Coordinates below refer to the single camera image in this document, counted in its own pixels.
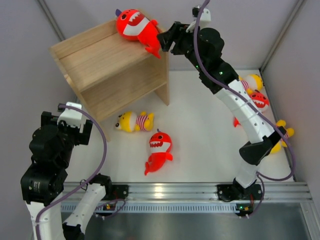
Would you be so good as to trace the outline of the yellow striped plush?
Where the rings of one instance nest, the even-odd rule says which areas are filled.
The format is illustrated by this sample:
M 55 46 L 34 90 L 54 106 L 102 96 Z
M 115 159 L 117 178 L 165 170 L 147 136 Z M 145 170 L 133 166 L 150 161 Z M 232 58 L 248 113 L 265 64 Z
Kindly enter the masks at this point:
M 127 133 L 150 132 L 154 127 L 154 117 L 154 113 L 146 111 L 142 111 L 140 114 L 127 111 L 118 116 L 114 127 Z
M 257 74 L 249 74 L 239 79 L 248 95 L 251 95 L 255 91 L 260 91 L 264 87 L 262 78 Z

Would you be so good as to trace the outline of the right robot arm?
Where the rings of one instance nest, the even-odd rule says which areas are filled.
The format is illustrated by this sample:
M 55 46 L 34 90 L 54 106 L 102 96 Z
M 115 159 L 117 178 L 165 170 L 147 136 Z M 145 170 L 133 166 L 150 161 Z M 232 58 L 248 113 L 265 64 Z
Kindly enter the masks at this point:
M 213 28 L 197 33 L 187 32 L 187 25 L 176 21 L 169 30 L 159 33 L 161 49 L 173 55 L 183 55 L 199 72 L 201 82 L 231 111 L 242 125 L 248 142 L 239 149 L 243 163 L 233 181 L 233 192 L 240 199 L 252 192 L 261 160 L 286 134 L 284 127 L 272 127 L 263 119 L 239 75 L 222 59 L 225 42 Z

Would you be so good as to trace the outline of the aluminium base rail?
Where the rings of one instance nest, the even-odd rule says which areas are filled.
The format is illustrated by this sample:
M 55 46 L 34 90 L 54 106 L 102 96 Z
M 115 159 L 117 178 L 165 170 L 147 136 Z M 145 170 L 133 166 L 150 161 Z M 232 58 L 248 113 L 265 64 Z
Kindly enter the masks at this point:
M 133 182 L 113 183 L 112 185 L 129 185 L 130 202 L 214 202 L 218 199 L 217 185 L 227 182 Z M 300 203 L 313 200 L 310 189 L 305 182 L 257 182 L 261 185 L 263 200 L 268 203 Z M 234 203 L 245 200 L 234 200 Z

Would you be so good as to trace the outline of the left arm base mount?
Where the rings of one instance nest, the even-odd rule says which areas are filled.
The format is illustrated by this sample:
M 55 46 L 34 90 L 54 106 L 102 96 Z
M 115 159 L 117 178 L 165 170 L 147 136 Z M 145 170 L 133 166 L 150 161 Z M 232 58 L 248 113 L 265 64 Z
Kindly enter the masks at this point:
M 106 187 L 106 194 L 102 198 L 103 201 L 111 201 L 117 199 L 126 199 L 129 195 L 129 185 L 115 184 Z

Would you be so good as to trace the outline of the red shark plush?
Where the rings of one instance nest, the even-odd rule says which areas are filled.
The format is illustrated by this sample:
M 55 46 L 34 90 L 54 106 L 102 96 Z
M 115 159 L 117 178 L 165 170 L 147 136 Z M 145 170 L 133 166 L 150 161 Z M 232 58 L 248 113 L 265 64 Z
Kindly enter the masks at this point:
M 255 92 L 251 93 L 249 97 L 252 99 L 254 104 L 256 105 L 257 109 L 264 113 L 270 106 L 269 99 L 261 92 L 256 90 Z
M 138 9 L 126 9 L 121 11 L 115 10 L 116 30 L 128 41 L 139 41 L 144 45 L 144 49 L 157 57 L 160 56 L 161 44 L 157 38 L 160 31 L 158 29 L 158 22 L 155 19 L 149 20 Z
M 173 161 L 174 157 L 171 153 L 173 142 L 171 137 L 157 129 L 148 142 L 150 155 L 145 162 L 144 175 L 154 173 L 160 170 L 166 161 Z

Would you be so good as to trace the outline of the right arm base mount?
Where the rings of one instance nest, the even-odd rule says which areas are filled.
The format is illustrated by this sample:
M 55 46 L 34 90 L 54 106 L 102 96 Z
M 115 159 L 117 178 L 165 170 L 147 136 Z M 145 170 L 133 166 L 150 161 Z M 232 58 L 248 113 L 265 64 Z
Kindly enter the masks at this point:
M 218 184 L 217 196 L 220 201 L 249 201 L 262 199 L 262 186 L 255 180 L 250 186 L 242 187 L 236 179 L 232 183 Z

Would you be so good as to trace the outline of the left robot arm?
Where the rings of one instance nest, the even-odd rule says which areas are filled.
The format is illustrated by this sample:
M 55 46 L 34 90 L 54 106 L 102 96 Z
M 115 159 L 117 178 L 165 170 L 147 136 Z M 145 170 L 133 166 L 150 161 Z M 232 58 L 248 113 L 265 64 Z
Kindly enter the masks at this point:
M 84 115 L 72 106 L 65 107 L 60 116 L 44 111 L 41 126 L 32 135 L 31 165 L 20 185 L 36 240 L 83 240 L 98 203 L 113 194 L 111 178 L 96 170 L 84 182 L 87 189 L 75 210 L 62 221 L 61 202 L 76 193 L 72 190 L 63 195 L 73 148 L 88 145 L 95 123 L 92 118 L 83 121 Z

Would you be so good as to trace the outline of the wooden two-tier shelf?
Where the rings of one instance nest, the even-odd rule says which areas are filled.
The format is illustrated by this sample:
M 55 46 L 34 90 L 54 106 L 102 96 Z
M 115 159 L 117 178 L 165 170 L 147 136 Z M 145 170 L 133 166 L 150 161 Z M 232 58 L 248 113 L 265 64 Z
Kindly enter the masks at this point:
M 152 92 L 170 103 L 168 54 L 160 51 L 157 58 L 138 41 L 125 40 L 115 20 L 63 40 L 49 52 L 99 124 Z

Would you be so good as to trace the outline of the yellow striped plush edge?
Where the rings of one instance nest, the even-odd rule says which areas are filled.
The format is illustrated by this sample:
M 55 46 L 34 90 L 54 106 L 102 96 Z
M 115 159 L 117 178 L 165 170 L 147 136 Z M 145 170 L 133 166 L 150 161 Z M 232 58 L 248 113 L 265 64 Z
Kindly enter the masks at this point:
M 280 119 L 277 123 L 277 127 L 284 127 L 286 130 L 286 133 L 284 134 L 285 139 L 288 139 L 292 137 L 295 134 L 295 130 L 292 127 L 287 128 L 287 123 L 285 120 Z M 278 153 L 282 148 L 287 148 L 287 144 L 285 141 L 281 138 L 280 141 L 271 149 L 270 154 L 276 154 Z

